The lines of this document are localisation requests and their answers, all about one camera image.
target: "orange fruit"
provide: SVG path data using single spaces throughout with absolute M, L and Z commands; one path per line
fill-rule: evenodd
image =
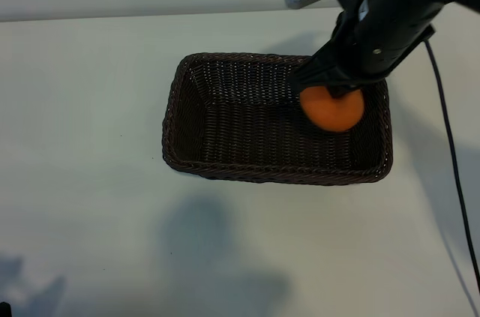
M 325 86 L 309 87 L 300 92 L 300 105 L 316 126 L 331 132 L 349 130 L 362 119 L 365 111 L 362 91 L 333 98 Z

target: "white tabletop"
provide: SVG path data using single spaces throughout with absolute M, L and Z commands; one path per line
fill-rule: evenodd
M 183 57 L 311 54 L 338 13 L 0 24 L 0 299 L 14 317 L 476 316 L 423 46 L 389 78 L 395 162 L 379 183 L 208 181 L 162 160 Z M 479 24 L 448 7 L 433 47 L 480 253 Z

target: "woven texture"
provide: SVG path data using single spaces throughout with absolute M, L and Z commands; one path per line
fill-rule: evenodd
M 286 77 L 307 56 L 200 53 L 178 66 L 163 120 L 163 158 L 211 179 L 343 185 L 392 167 L 385 82 L 363 89 L 365 114 L 345 133 L 314 126 Z

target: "basket rim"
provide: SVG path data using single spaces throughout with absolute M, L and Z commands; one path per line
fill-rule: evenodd
M 305 59 L 310 58 L 306 55 L 277 55 L 277 54 L 260 54 L 249 52 L 201 52 L 194 53 L 184 57 L 178 65 L 175 72 L 175 78 L 172 81 L 170 89 L 169 100 L 166 108 L 165 118 L 163 120 L 163 136 L 162 136 L 162 152 L 163 159 L 172 168 L 180 172 L 204 172 L 206 169 L 217 171 L 223 170 L 225 172 L 231 171 L 235 173 L 253 172 L 253 171 L 270 171 L 273 173 L 289 173 L 292 177 L 296 175 L 301 178 L 305 175 L 321 175 L 321 179 L 328 179 L 335 176 L 375 176 L 376 181 L 384 178 L 390 172 L 392 161 L 392 123 L 390 119 L 389 110 L 389 96 L 386 95 L 386 111 L 382 116 L 382 123 L 385 124 L 381 128 L 381 132 L 385 134 L 384 139 L 379 144 L 379 149 L 382 151 L 382 156 L 379 158 L 379 163 L 369 169 L 322 169 L 309 166 L 286 166 L 286 165 L 258 165 L 258 164 L 246 164 L 246 163 L 220 163 L 220 162 L 203 162 L 198 160 L 182 160 L 178 157 L 177 153 L 169 144 L 168 141 L 172 139 L 172 132 L 175 129 L 175 115 L 179 108 L 178 94 L 172 93 L 175 91 L 175 87 L 181 85 L 182 81 L 188 78 L 188 69 L 191 68 L 192 63 L 197 61 L 215 60 L 222 58 L 223 61 L 235 60 L 239 62 L 252 61 L 256 63 L 265 62 L 282 62 L 291 64 L 292 62 L 303 62 Z

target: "table surface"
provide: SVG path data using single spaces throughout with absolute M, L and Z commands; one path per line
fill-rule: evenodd
M 18 316 L 477 316 L 480 299 L 423 46 L 388 80 L 376 184 L 208 181 L 162 160 L 194 52 L 305 55 L 338 9 L 0 24 L 0 299 Z M 432 43 L 480 253 L 479 18 Z

